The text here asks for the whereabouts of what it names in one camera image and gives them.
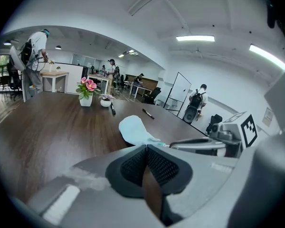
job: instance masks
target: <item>marker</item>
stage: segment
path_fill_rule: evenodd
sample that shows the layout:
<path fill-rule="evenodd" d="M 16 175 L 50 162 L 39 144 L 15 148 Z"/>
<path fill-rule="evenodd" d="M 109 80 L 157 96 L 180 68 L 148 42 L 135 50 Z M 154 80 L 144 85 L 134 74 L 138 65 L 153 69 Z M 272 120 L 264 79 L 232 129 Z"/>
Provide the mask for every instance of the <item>marker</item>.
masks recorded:
<path fill-rule="evenodd" d="M 146 112 L 152 119 L 155 119 L 150 113 L 148 113 L 145 109 L 143 109 L 144 112 Z"/>
<path fill-rule="evenodd" d="M 115 110 L 114 110 L 113 103 L 111 103 L 111 109 L 112 109 L 112 113 L 113 113 L 113 115 L 116 115 L 116 112 L 115 112 Z"/>

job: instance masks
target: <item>white flower pot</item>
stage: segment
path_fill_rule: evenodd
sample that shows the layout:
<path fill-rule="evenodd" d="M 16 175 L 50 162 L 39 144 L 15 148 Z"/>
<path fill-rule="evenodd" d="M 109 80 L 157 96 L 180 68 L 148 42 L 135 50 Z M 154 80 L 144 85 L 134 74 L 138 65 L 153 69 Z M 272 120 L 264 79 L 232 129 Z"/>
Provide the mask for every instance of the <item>white flower pot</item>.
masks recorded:
<path fill-rule="evenodd" d="M 80 102 L 81 106 L 91 106 L 92 99 L 93 99 L 93 95 L 90 95 L 89 99 L 86 99 L 83 97 L 81 100 L 79 100 L 79 102 Z"/>
<path fill-rule="evenodd" d="M 104 101 L 103 99 L 101 99 L 100 105 L 103 107 L 109 107 L 111 105 L 111 101 Z"/>

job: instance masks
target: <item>floor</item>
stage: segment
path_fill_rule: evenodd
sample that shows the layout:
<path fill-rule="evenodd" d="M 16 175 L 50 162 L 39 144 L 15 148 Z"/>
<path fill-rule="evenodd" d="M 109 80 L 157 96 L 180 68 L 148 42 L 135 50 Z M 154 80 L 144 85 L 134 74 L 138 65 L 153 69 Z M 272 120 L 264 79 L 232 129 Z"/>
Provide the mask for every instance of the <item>floor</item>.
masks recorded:
<path fill-rule="evenodd" d="M 23 99 L 21 94 L 16 96 L 14 101 L 10 98 L 9 94 L 0 93 L 0 123 L 22 103 Z"/>
<path fill-rule="evenodd" d="M 112 93 L 116 99 L 131 101 L 131 102 L 141 102 L 142 96 L 137 95 L 134 99 L 133 95 L 129 95 L 129 90 L 115 91 L 112 89 Z M 15 101 L 10 98 L 9 94 L 0 93 L 0 123 L 6 118 L 13 110 L 15 110 L 20 104 L 23 103 L 22 95 L 18 95 L 15 98 Z"/>

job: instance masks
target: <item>green leaf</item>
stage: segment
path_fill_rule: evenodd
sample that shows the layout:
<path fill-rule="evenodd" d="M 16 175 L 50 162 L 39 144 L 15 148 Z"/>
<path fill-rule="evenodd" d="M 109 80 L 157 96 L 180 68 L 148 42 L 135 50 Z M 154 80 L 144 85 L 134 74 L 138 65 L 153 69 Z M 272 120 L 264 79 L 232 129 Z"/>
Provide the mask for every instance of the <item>green leaf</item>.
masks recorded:
<path fill-rule="evenodd" d="M 81 93 L 79 94 L 79 100 L 83 99 L 84 97 L 85 97 L 85 93 L 84 93 L 84 92 L 81 92 Z"/>

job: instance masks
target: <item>fluorescent light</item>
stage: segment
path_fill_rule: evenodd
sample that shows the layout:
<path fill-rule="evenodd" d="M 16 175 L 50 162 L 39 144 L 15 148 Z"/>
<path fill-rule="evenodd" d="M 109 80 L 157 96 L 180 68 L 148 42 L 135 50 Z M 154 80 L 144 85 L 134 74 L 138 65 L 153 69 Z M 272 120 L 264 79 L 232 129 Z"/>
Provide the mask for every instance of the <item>fluorescent light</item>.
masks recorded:
<path fill-rule="evenodd" d="M 215 41 L 214 36 L 177 36 L 178 41 L 185 40 L 204 40 L 204 41 Z"/>
<path fill-rule="evenodd" d="M 253 51 L 255 53 L 258 53 L 259 55 L 267 58 L 269 61 L 272 61 L 274 64 L 276 64 L 277 66 L 279 66 L 281 69 L 285 70 L 285 63 L 282 62 L 280 59 L 278 59 L 277 57 L 275 57 L 274 55 L 270 54 L 269 52 L 264 51 L 263 49 L 256 47 L 254 45 L 250 45 L 249 48 L 250 51 Z"/>
<path fill-rule="evenodd" d="M 10 45 L 11 45 L 11 42 L 10 42 L 10 40 L 7 40 L 7 41 L 4 42 L 3 44 L 6 45 L 6 46 L 10 46 Z"/>

